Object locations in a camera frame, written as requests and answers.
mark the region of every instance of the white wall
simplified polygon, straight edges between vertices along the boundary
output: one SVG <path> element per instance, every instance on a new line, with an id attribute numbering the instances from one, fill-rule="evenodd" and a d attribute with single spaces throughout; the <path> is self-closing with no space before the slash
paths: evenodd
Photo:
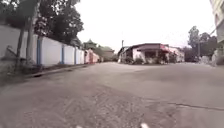
<path id="1" fill-rule="evenodd" d="M 53 66 L 61 62 L 62 44 L 44 37 L 42 42 L 42 65 Z"/>
<path id="2" fill-rule="evenodd" d="M 136 60 L 137 58 L 142 58 L 143 61 L 146 61 L 145 60 L 145 52 L 140 52 L 140 51 L 137 51 L 137 48 L 133 49 L 132 50 L 132 53 L 133 53 L 133 60 Z"/>
<path id="3" fill-rule="evenodd" d="M 64 47 L 64 63 L 68 65 L 74 65 L 75 64 L 75 48 L 71 46 Z"/>
<path id="4" fill-rule="evenodd" d="M 20 30 L 14 29 L 6 26 L 0 25 L 0 58 L 5 56 L 6 49 L 10 46 L 11 50 L 16 53 L 17 43 L 19 38 Z M 27 32 L 24 34 L 23 44 L 21 48 L 21 57 L 26 58 L 26 41 Z M 42 53 L 41 53 L 41 63 L 43 66 L 53 66 L 57 65 L 62 61 L 62 43 L 46 38 L 42 41 Z M 36 64 L 37 60 L 37 35 L 33 36 L 32 45 L 32 60 Z M 84 64 L 84 51 L 76 48 L 76 64 Z M 64 61 L 65 64 L 74 64 L 74 51 L 75 48 L 65 45 L 64 47 Z"/>
<path id="5" fill-rule="evenodd" d="M 18 38 L 20 30 L 0 25 L 0 58 L 5 56 L 6 48 L 11 47 L 11 50 L 16 53 Z M 24 33 L 23 43 L 21 47 L 21 57 L 26 58 L 26 42 L 27 32 Z M 36 47 L 37 47 L 37 35 L 33 36 L 33 55 L 32 60 L 36 62 Z"/>
<path id="6" fill-rule="evenodd" d="M 85 61 L 85 58 L 84 58 L 84 56 L 85 56 L 85 52 L 84 52 L 83 50 L 80 50 L 80 51 L 81 51 L 80 63 L 81 63 L 81 64 L 84 64 L 84 61 Z"/>

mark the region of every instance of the road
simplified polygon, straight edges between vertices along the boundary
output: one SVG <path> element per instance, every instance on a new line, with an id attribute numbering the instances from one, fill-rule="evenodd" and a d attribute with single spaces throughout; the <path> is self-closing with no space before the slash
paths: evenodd
<path id="1" fill-rule="evenodd" d="M 223 128 L 224 69 L 96 64 L 0 91 L 0 128 Z"/>

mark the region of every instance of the house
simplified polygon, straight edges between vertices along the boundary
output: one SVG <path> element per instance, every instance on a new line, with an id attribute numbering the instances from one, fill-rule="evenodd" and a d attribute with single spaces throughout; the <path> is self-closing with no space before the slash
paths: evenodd
<path id="1" fill-rule="evenodd" d="M 175 55 L 176 62 L 184 61 L 184 53 L 178 48 L 161 43 L 144 43 L 121 48 L 118 52 L 118 62 L 122 62 L 126 58 L 132 58 L 134 61 L 141 58 L 144 63 L 152 63 L 153 59 L 165 62 L 169 60 L 169 55 Z"/>
<path id="2" fill-rule="evenodd" d="M 114 50 L 110 47 L 101 47 L 101 50 L 104 61 L 111 61 L 114 57 Z"/>
<path id="3" fill-rule="evenodd" d="M 100 57 L 96 53 L 93 52 L 92 49 L 85 50 L 85 63 L 86 64 L 94 64 L 99 61 Z"/>
<path id="4" fill-rule="evenodd" d="M 224 42 L 224 0 L 210 0 L 210 3 L 213 8 L 218 42 Z"/>

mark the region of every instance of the sky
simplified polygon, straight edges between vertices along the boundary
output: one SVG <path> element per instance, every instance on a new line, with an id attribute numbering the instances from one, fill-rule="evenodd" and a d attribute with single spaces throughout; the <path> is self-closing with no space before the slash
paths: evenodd
<path id="1" fill-rule="evenodd" d="M 209 0 L 81 0 L 76 5 L 84 22 L 78 34 L 115 51 L 141 43 L 187 46 L 188 32 L 215 29 Z"/>

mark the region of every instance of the green foliage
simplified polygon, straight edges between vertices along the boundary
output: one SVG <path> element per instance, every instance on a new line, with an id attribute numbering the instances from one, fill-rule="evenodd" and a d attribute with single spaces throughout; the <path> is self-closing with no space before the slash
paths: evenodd
<path id="1" fill-rule="evenodd" d="M 22 28 L 32 16 L 38 0 L 0 1 L 0 20 L 12 27 Z M 72 45 L 77 33 L 83 30 L 80 14 L 75 9 L 79 0 L 41 0 L 35 33 Z"/>
<path id="2" fill-rule="evenodd" d="M 80 14 L 74 7 L 77 0 L 42 0 L 35 32 L 72 45 L 83 30 Z"/>
<path id="3" fill-rule="evenodd" d="M 192 48 L 195 48 L 196 47 L 196 44 L 199 41 L 199 30 L 197 29 L 196 26 L 193 26 L 188 33 L 189 33 L 189 41 L 188 41 L 188 44 Z"/>
<path id="4" fill-rule="evenodd" d="M 134 60 L 134 64 L 143 64 L 143 59 L 142 58 L 137 58 Z"/>
<path id="5" fill-rule="evenodd" d="M 127 64 L 132 64 L 133 63 L 133 58 L 130 57 L 130 56 L 127 56 L 125 59 L 124 59 L 124 62 L 127 63 Z"/>
<path id="6" fill-rule="evenodd" d="M 197 29 L 196 26 L 193 26 L 189 31 L 188 44 L 192 47 L 191 49 L 192 52 L 189 52 L 189 54 L 191 54 L 193 58 L 197 56 L 199 47 L 200 47 L 200 56 L 209 56 L 209 57 L 213 55 L 214 51 L 218 47 L 217 38 L 215 36 L 211 37 L 206 32 L 199 35 L 199 30 Z"/>

